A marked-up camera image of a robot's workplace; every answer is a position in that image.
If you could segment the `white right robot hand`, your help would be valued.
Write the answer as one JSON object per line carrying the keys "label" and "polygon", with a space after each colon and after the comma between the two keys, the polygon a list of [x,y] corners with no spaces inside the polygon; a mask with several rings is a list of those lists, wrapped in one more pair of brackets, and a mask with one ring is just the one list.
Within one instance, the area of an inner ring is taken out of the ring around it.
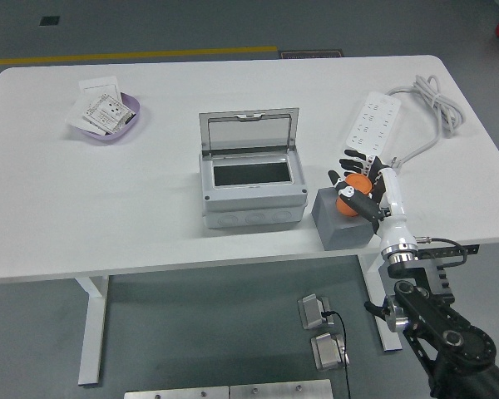
{"label": "white right robot hand", "polygon": [[372,224],[383,259],[391,264],[414,260],[417,240],[407,227],[396,171],[378,156],[357,150],[346,150],[339,164],[344,176],[328,171],[338,202]]}

